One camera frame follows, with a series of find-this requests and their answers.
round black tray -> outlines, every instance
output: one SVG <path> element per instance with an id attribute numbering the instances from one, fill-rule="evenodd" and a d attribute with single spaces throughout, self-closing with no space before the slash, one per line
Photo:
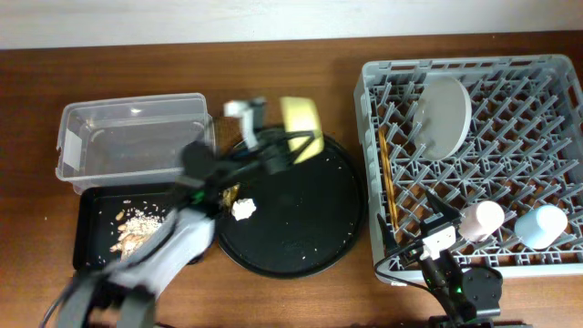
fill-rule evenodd
<path id="1" fill-rule="evenodd" d="M 257 210 L 247 220 L 228 216 L 220 247 L 242 267 L 273 278 L 299 278 L 339 261 L 364 223 L 363 181 L 332 138 L 293 169 L 242 183 L 239 198 Z"/>

dish rack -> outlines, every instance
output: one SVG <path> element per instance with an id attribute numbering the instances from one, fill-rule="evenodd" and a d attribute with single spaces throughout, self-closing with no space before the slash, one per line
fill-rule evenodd
<path id="1" fill-rule="evenodd" d="M 420 126 L 413 126 L 413 115 L 424 87 L 441 77 L 454 77 L 467 88 L 472 121 L 461 148 L 432 161 L 414 146 Z M 382 230 L 403 244 L 419 234 L 421 220 L 434 216 L 424 196 L 430 188 L 460 210 L 494 200 L 505 211 L 505 223 L 488 239 L 458 240 L 450 248 L 460 264 L 484 263 L 507 278 L 583 273 L 583 95 L 566 56 L 370 62 L 363 66 L 354 103 L 366 162 L 374 263 L 385 256 Z M 397 229 L 386 210 L 379 128 L 386 131 Z M 550 247 L 535 251 L 520 243 L 514 223 L 547 203 L 563 209 L 568 227 Z M 398 258 L 380 271 L 423 280 L 418 269 L 404 268 Z"/>

white background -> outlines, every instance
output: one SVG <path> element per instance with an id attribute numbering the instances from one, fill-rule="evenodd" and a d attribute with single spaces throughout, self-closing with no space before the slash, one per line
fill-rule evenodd
<path id="1" fill-rule="evenodd" d="M 0 48 L 565 29 L 583 1 L 0 0 Z"/>

clear plastic container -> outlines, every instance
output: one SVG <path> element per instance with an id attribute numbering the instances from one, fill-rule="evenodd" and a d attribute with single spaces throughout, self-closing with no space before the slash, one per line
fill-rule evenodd
<path id="1" fill-rule="evenodd" d="M 184 146 L 202 139 L 215 149 L 201 94 L 128 97 L 68 105 L 56 149 L 56 176 L 75 192 L 99 186 L 171 182 Z"/>

brown tabletop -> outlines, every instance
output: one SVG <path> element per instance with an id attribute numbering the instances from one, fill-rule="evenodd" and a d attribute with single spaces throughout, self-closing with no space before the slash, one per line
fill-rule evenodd
<path id="1" fill-rule="evenodd" d="M 583 77 L 582 40 L 583 32 L 557 32 L 0 52 L 0 326 L 37 325 L 73 274 L 79 197 L 55 176 L 69 103 L 200 92 L 217 117 L 225 101 L 263 95 L 277 123 L 278 97 L 311 97 L 324 132 L 363 170 L 353 90 L 365 62 L 560 53 Z M 501 307 L 498 321 L 580 327 L 583 277 L 506 280 Z M 331 269 L 294 281 L 247 272 L 215 245 L 158 306 L 158 319 L 179 327 L 399 327 L 442 313 L 431 295 L 374 277 L 368 228 Z"/>

